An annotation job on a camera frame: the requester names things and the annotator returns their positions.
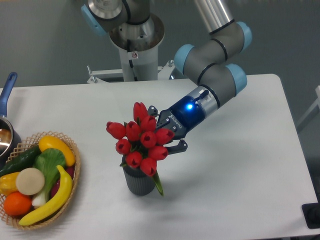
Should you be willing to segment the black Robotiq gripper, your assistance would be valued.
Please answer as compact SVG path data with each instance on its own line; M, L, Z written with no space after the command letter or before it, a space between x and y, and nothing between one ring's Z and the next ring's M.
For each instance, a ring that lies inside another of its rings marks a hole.
M170 108L161 112L155 106L149 106L148 115L158 117L156 130L171 130L174 133L173 139L180 139L177 145L166 147L168 154L183 153L187 150L188 144L182 138L205 119L205 111L199 101L200 97L184 96Z

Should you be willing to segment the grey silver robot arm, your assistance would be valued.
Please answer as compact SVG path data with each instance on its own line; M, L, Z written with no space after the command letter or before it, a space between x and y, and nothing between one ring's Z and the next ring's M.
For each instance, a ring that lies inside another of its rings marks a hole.
M245 72L227 60L251 44L250 28L234 20L223 0L197 0L195 6L210 40L201 47L181 46L173 64L196 88L169 109L159 113L154 107L148 110L158 116L156 128L172 130L178 140L177 145L167 148L169 154L184 152L186 134L247 85ZM97 35L109 35L118 48L126 82L158 79L158 47L165 29L150 12L149 1L87 0L81 12Z

